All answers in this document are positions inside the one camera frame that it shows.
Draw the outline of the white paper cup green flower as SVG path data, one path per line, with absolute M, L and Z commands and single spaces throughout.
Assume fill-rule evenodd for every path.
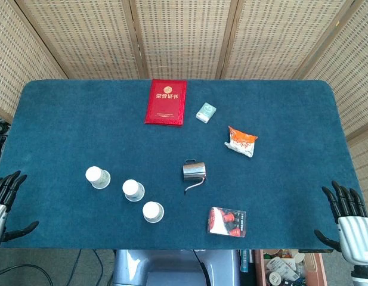
M 111 180 L 110 173 L 97 166 L 89 167 L 85 172 L 85 177 L 95 189 L 106 188 Z
M 164 216 L 163 206 L 154 201 L 146 202 L 143 206 L 144 219 L 149 223 L 158 223 Z

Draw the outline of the pink storage box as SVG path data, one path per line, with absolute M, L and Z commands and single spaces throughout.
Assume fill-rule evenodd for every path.
M 255 268 L 257 286 L 268 286 L 265 277 L 264 251 L 255 250 Z M 323 259 L 320 253 L 305 254 L 307 286 L 327 286 Z

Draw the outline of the white paper cup blue flower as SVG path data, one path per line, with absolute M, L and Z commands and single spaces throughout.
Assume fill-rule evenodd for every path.
M 134 179 L 126 180 L 122 185 L 122 191 L 125 198 L 131 202 L 140 201 L 145 194 L 144 186 Z

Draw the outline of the blue bottle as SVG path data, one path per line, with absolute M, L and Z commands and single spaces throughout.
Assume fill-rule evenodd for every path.
M 240 271 L 249 273 L 254 264 L 254 251 L 251 249 L 239 250 L 240 254 Z

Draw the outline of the clear box of coffee capsules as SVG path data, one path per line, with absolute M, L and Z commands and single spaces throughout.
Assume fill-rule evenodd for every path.
M 222 207 L 209 211 L 207 231 L 210 234 L 244 238 L 246 236 L 246 212 Z

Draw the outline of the stainless steel pitcher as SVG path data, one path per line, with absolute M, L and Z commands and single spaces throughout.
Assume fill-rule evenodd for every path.
M 185 181 L 196 181 L 195 184 L 188 186 L 184 190 L 187 191 L 204 183 L 207 178 L 206 165 L 204 162 L 197 162 L 195 159 L 187 159 L 183 165 L 183 179 Z

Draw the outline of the green white tissue pack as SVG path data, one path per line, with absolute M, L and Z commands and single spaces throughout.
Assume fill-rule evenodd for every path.
M 196 119 L 200 120 L 203 123 L 207 123 L 211 117 L 215 114 L 217 108 L 213 105 L 205 102 L 200 110 L 196 113 Z

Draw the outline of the woven bamboo folding screen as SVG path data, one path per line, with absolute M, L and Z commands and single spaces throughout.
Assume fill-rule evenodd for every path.
M 0 119 L 35 79 L 320 79 L 368 211 L 368 0 L 0 0 Z

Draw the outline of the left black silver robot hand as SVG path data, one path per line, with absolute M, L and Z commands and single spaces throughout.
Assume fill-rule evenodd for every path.
M 7 232 L 6 229 L 8 214 L 12 209 L 21 184 L 26 179 L 27 175 L 21 175 L 20 170 L 0 178 L 0 245 L 2 242 L 11 241 L 31 233 L 39 225 L 39 221 L 34 221 L 23 229 L 10 232 Z

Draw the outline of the orange white snack bag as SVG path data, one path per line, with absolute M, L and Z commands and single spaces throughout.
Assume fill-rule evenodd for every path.
M 228 130 L 230 140 L 229 142 L 225 142 L 224 145 L 235 152 L 252 158 L 255 149 L 255 141 L 258 139 L 258 137 L 243 133 L 235 128 L 232 128 L 231 126 L 228 127 Z

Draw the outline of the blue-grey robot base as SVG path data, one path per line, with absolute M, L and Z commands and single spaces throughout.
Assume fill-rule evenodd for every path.
M 111 286 L 240 286 L 236 250 L 118 250 Z

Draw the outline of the red certificate folder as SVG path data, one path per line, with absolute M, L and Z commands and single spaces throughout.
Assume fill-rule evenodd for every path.
M 181 127 L 186 94 L 186 80 L 153 79 L 144 123 Z

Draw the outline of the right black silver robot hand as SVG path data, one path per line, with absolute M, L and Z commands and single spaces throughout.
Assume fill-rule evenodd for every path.
M 342 254 L 354 266 L 368 266 L 368 214 L 362 197 L 352 188 L 348 189 L 332 181 L 332 192 L 322 187 L 339 233 L 339 241 L 327 238 L 320 230 L 314 234 L 320 242 Z

